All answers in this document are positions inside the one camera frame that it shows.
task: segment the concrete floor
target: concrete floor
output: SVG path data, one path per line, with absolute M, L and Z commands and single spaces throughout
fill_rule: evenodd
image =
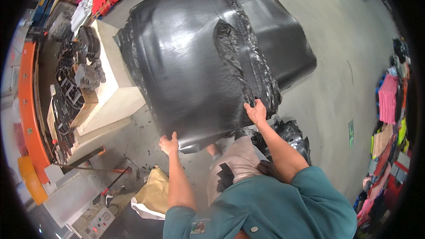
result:
M 128 12 L 143 0 L 124 0 L 103 21 L 120 28 Z M 310 139 L 311 159 L 351 203 L 362 189 L 376 125 L 375 85 L 388 66 L 397 29 L 380 0 L 279 0 L 300 22 L 317 56 L 317 68 L 282 92 L 278 115 L 296 119 Z M 348 122 L 354 121 L 354 145 L 348 145 Z M 101 160 L 129 157 L 142 172 L 158 164 L 168 172 L 147 106 L 105 147 Z M 180 154 L 200 208 L 206 207 L 206 178 L 212 158 L 206 151 Z

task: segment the black rubber sheet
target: black rubber sheet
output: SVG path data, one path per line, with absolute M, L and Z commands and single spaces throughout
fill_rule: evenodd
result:
M 256 5 L 270 11 L 258 15 Z M 273 28 L 296 35 L 281 36 Z M 282 46 L 294 36 L 304 48 Z M 184 152 L 251 125 L 244 102 L 253 106 L 261 98 L 270 117 L 281 100 L 273 75 L 287 87 L 316 66 L 302 28 L 277 0 L 144 0 L 130 11 L 115 40 L 159 133 L 177 131 Z M 286 54 L 287 49 L 304 54 Z M 299 57 L 304 60 L 297 69 L 291 63 Z
M 298 21 L 279 0 L 238 0 L 249 17 L 258 44 L 281 90 L 317 66 Z

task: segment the left hand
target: left hand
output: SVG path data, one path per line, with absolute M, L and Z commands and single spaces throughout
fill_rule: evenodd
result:
M 165 152 L 167 155 L 170 153 L 178 152 L 178 141 L 177 141 L 177 132 L 173 132 L 172 139 L 169 141 L 167 136 L 162 136 L 159 140 L 159 146 L 161 150 Z

